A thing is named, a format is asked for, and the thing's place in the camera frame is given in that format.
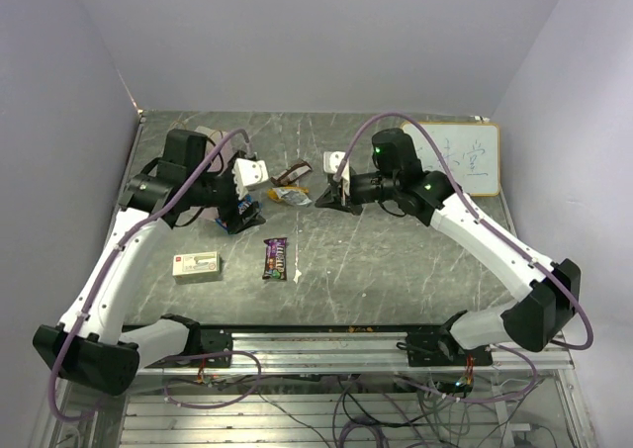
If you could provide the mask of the blue M&Ms packet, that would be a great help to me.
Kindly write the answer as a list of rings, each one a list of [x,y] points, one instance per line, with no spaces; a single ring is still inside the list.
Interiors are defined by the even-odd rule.
[[[252,201],[249,195],[243,200],[235,197],[225,198],[219,203],[217,211],[216,223],[230,235],[266,223],[261,215],[259,203]]]

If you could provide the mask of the light blue snack wrapper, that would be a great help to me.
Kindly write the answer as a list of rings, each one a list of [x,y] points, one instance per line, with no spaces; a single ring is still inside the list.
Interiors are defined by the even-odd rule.
[[[273,193],[280,202],[290,206],[304,207],[313,202],[308,192],[299,187],[274,188]]]

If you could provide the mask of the purple M&Ms packet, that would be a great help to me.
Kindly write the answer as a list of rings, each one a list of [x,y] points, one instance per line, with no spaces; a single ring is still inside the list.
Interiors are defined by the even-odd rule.
[[[274,237],[264,240],[266,245],[263,280],[287,280],[287,238]]]

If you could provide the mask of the pink paper bag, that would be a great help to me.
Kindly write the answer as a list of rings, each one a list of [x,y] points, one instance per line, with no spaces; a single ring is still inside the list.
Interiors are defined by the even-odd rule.
[[[175,191],[179,191],[190,175],[210,155],[226,134],[204,127],[195,131],[181,128],[168,132],[164,145],[161,171],[159,174],[166,178]],[[201,179],[206,171],[223,171],[230,163],[234,164],[233,155],[227,154],[231,150],[230,141],[214,156],[200,173],[188,191],[181,197],[178,203],[170,211],[176,218],[176,227],[191,225],[202,217],[202,211],[206,204],[205,185]]]

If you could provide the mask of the small whiteboard with stand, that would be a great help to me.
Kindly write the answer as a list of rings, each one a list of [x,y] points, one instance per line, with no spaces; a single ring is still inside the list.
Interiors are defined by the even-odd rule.
[[[497,125],[421,123],[462,190],[472,196],[496,196],[500,189]]]

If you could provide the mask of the yellow M&Ms packet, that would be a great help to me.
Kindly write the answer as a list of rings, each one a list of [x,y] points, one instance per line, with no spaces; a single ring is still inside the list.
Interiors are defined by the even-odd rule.
[[[271,188],[267,191],[267,196],[274,202],[285,203],[291,206],[308,206],[312,202],[309,197],[309,190],[296,186]]]

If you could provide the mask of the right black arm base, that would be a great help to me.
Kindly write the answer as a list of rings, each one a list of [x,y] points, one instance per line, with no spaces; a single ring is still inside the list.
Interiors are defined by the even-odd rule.
[[[406,353],[411,367],[466,367],[468,362],[476,367],[488,367],[494,363],[486,346],[461,349],[440,325],[415,326],[396,347]]]

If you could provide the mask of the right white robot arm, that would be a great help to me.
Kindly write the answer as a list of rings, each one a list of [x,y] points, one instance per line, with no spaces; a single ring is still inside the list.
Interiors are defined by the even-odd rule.
[[[534,252],[493,222],[439,170],[426,170],[413,139],[401,129],[372,137],[375,171],[357,174],[341,151],[323,156],[328,185],[319,208],[360,215],[366,204],[395,203],[402,217],[413,217],[460,244],[506,287],[510,303],[482,311],[461,311],[438,329],[437,356],[454,365],[472,349],[513,342],[540,352],[574,317],[581,270],[570,259],[555,262]]]

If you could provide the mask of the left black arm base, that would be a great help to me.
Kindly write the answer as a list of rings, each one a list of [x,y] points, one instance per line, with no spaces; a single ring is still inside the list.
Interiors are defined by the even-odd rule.
[[[231,355],[226,355],[233,349],[232,334],[227,329],[211,325],[201,326],[200,354],[219,353],[205,359],[205,366],[209,368],[229,368]]]

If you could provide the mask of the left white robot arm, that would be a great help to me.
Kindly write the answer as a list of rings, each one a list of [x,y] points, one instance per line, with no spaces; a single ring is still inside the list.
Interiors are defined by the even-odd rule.
[[[190,366],[201,356],[198,322],[166,314],[131,331],[124,319],[138,280],[158,243],[193,208],[214,208],[231,234],[264,224],[255,205],[241,204],[268,181],[264,161],[247,147],[222,156],[231,134],[172,130],[160,156],[126,184],[115,224],[88,281],[54,326],[41,325],[33,345],[50,370],[48,387],[64,379],[109,396],[125,392],[139,369],[163,359]]]

